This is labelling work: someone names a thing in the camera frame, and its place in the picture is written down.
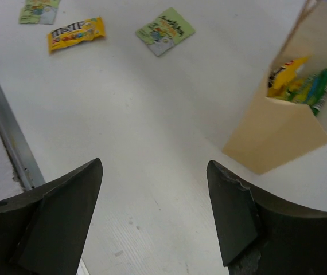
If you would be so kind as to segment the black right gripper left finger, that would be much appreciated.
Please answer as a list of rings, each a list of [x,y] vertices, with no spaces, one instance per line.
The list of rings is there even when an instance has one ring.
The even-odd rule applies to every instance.
[[[96,158],[0,201],[0,274],[76,274],[103,177]]]

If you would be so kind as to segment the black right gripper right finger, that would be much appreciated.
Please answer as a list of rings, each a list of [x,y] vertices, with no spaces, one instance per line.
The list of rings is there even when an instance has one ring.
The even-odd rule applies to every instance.
[[[273,195],[214,160],[207,180],[230,274],[327,274],[327,212]]]

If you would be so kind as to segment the brown paper bag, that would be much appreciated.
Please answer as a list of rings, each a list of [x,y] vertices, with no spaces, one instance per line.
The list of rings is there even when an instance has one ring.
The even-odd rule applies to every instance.
[[[327,1],[306,1],[277,56],[266,70],[238,127],[223,148],[230,158],[264,174],[327,144],[327,96],[314,116],[306,104],[267,97],[270,73],[310,56],[295,80],[327,68]]]

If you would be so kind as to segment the green yellow chip bag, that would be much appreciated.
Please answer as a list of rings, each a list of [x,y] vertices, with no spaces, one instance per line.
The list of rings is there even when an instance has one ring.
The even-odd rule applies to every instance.
[[[304,78],[292,81],[285,89],[283,100],[306,104],[317,116],[327,96],[327,68],[319,74],[311,74]]]

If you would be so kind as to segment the yellow snack bar wrapper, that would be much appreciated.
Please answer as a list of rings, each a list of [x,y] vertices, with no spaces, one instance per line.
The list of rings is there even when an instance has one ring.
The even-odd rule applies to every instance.
[[[287,86],[296,79],[299,71],[309,59],[310,56],[293,59],[274,69],[268,77],[267,97],[284,98]]]

